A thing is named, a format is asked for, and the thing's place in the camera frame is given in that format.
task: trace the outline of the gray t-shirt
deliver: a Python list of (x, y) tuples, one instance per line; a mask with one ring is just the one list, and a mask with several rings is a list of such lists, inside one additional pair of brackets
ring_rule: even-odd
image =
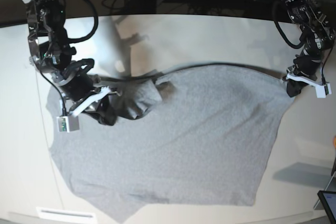
[[(118, 222), (146, 204), (254, 204), (293, 102), (278, 79), (206, 66), (134, 87), (134, 103), (144, 111), (150, 106), (146, 116), (103, 126), (80, 115), (78, 132), (55, 127), (52, 158), (75, 195)], [(47, 107), (59, 115), (55, 91)]]

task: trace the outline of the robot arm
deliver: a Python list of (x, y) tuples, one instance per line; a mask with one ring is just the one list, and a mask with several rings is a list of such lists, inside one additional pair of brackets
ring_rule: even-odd
[[(29, 27), (30, 63), (47, 81), (49, 80), (44, 74), (51, 74), (53, 83), (49, 82), (61, 95), (62, 115), (58, 117), (60, 131), (70, 132), (79, 129), (77, 116), (80, 113), (86, 113), (104, 125), (114, 125), (117, 118), (109, 100), (109, 95), (118, 94), (116, 90), (107, 86), (99, 87), (87, 75), (87, 72), (94, 67), (95, 61), (71, 60), (76, 54), (76, 49), (70, 44), (90, 39), (98, 27), (95, 7), (89, 0), (83, 1), (93, 11), (94, 26), (88, 35), (71, 39), (64, 29), (66, 14), (61, 0), (23, 0)], [(48, 37), (48, 41), (40, 44), (42, 37)], [(73, 102), (69, 110), (66, 108), (66, 100)]]
[[(320, 68), (323, 54), (333, 47), (335, 31), (329, 26), (325, 14), (320, 10), (319, 5), (314, 0), (281, 0), (275, 3), (272, 15), (277, 29), (285, 42), (294, 49), (302, 47), (300, 55), (296, 55), (294, 65), (287, 69), (284, 80), (287, 81), (287, 93), (290, 97), (295, 97), (307, 86), (314, 86), (317, 96), (325, 98), (331, 93), (330, 84), (325, 81), (322, 72), (322, 81), (316, 82), (315, 73)], [(285, 5), (291, 20), (300, 26), (302, 35), (298, 45), (292, 44), (282, 32), (277, 19), (277, 7)]]

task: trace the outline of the white table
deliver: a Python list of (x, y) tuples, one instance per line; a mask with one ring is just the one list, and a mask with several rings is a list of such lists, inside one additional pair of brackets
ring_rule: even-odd
[[(92, 18), (67, 20), (69, 37), (83, 36), (92, 23)], [(295, 25), (282, 27), (298, 42)], [(113, 223), (69, 191), (50, 159), (54, 125), (45, 109), (50, 85), (28, 63), (27, 35), (26, 25), (0, 29), (0, 218), (8, 219), (9, 212), (36, 216), (38, 206), (95, 212), (99, 223)], [(129, 46), (133, 35), (140, 42)], [(300, 52), (285, 44), (273, 22), (194, 15), (101, 17), (94, 37), (74, 46), (74, 59), (93, 58), (92, 73), (113, 77), (208, 61), (285, 72)], [(334, 91), (335, 56), (325, 68)], [(336, 94), (317, 99), (313, 88), (295, 100), (282, 118), (253, 207), (148, 205), (126, 223), (294, 224), (324, 215), (312, 207), (334, 160), (335, 104)]]

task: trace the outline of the wrinkled cloth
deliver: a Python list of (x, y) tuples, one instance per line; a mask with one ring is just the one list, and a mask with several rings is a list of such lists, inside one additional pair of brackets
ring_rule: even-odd
[[(133, 102), (150, 111), (142, 118), (103, 126), (81, 114), (80, 131), (55, 126), (50, 151), (69, 189), (118, 222), (146, 204), (252, 206), (293, 102), (285, 86), (233, 66), (180, 70), (137, 85)], [(47, 108), (58, 116), (53, 90)]]

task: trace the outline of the table surface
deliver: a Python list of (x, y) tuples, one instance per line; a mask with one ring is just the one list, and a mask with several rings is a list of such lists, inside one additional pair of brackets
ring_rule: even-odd
[[(101, 17), (96, 34), (75, 44), (74, 59), (93, 58), (91, 73), (137, 76), (191, 63), (227, 62), (285, 72), (299, 50), (288, 47), (273, 22), (196, 15)], [(69, 37), (82, 37), (92, 18), (66, 21)], [(282, 24), (298, 42), (299, 29)], [(0, 218), (9, 212), (36, 216), (36, 207), (95, 212), (98, 223), (113, 220), (74, 196), (53, 164), (52, 118), (45, 109), (50, 85), (28, 63), (28, 28), (0, 29)], [(336, 90), (335, 54), (325, 68)], [(335, 150), (336, 95), (317, 99), (305, 88), (282, 118), (277, 140), (253, 207), (147, 205), (131, 223), (281, 223), (325, 215), (313, 211), (317, 192), (329, 180)]]

